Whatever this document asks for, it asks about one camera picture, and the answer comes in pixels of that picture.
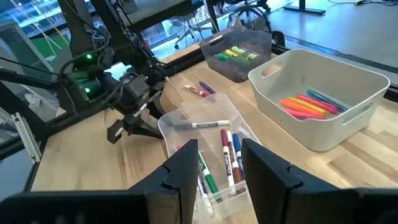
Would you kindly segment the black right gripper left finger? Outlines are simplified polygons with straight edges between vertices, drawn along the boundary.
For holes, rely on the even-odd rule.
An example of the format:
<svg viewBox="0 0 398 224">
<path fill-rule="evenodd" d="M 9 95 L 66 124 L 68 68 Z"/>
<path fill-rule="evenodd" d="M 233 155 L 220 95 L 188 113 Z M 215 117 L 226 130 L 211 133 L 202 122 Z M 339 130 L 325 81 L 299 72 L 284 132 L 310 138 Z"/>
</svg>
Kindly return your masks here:
<svg viewBox="0 0 398 224">
<path fill-rule="evenodd" d="M 197 193 L 198 140 L 191 139 L 129 191 L 133 223 L 191 223 Z"/>
</svg>

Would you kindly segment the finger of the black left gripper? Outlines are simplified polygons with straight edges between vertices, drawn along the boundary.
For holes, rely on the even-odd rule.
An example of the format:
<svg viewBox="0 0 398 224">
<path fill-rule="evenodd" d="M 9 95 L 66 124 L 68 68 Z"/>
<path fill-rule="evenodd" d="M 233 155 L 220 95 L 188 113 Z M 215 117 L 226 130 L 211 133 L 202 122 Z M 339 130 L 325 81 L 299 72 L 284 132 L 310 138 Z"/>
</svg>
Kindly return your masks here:
<svg viewBox="0 0 398 224">
<path fill-rule="evenodd" d="M 157 128 L 154 128 L 142 119 L 141 112 L 139 111 L 126 115 L 126 132 L 128 136 L 135 134 L 153 138 L 162 137 Z"/>
<path fill-rule="evenodd" d="M 149 111 L 149 115 L 154 119 L 159 120 L 164 114 L 165 111 L 160 104 L 160 96 L 152 96 L 145 101 L 146 109 Z M 147 123 L 146 116 L 141 118 L 141 134 L 143 136 L 149 136 L 153 138 L 161 138 L 162 134 L 160 133 L 158 127 L 153 127 L 151 124 Z"/>
</svg>

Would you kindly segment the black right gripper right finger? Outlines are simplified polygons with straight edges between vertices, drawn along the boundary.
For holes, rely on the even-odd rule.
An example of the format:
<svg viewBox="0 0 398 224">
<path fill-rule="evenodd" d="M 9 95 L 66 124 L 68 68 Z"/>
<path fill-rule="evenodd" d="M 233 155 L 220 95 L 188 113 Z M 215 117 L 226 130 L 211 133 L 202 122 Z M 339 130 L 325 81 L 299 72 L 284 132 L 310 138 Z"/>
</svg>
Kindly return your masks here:
<svg viewBox="0 0 398 224">
<path fill-rule="evenodd" d="M 342 190 L 291 164 L 252 139 L 243 166 L 259 223 L 354 223 L 356 192 Z"/>
</svg>

